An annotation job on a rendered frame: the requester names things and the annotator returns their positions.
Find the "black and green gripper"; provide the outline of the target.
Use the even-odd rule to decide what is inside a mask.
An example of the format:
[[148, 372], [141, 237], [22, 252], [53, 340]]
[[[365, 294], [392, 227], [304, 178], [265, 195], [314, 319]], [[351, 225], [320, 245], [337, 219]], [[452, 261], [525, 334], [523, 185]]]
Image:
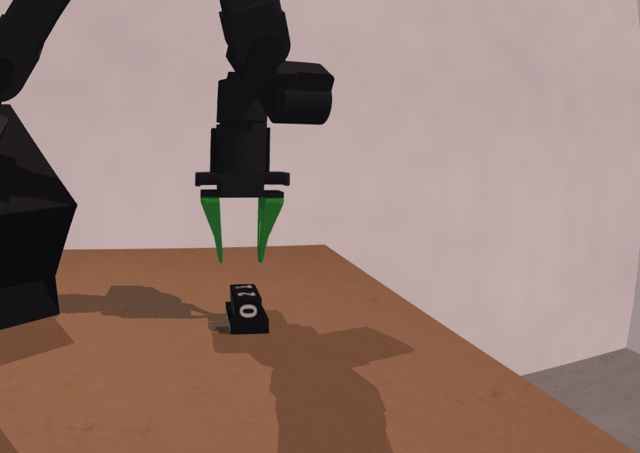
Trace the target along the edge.
[[267, 123], [216, 125], [215, 172], [195, 173], [195, 186], [217, 185], [201, 190], [201, 204], [213, 232], [219, 263], [223, 262], [220, 200], [217, 197], [258, 197], [258, 261], [265, 255], [267, 240], [284, 204], [284, 192], [264, 190], [264, 185], [290, 185], [290, 173], [266, 172]]

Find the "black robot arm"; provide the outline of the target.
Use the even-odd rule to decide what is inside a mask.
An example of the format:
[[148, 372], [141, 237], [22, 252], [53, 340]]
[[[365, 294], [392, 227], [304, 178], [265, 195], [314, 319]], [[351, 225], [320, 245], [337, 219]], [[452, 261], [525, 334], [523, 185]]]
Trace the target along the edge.
[[[13, 0], [1, 15], [0, 106], [21, 91], [70, 1]], [[334, 77], [321, 64], [285, 60], [291, 42], [280, 0], [220, 4], [226, 57], [235, 72], [218, 81], [216, 122], [238, 123], [238, 131], [267, 117], [272, 123], [323, 125]]]

